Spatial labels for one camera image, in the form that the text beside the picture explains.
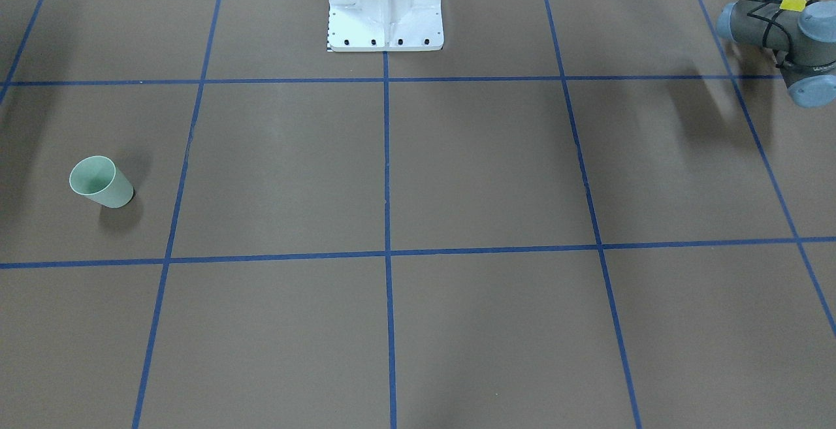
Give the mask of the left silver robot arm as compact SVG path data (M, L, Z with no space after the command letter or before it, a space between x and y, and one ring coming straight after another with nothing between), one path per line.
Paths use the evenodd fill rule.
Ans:
M797 106L834 102L833 0L736 0L723 7L715 29L722 39L770 51Z

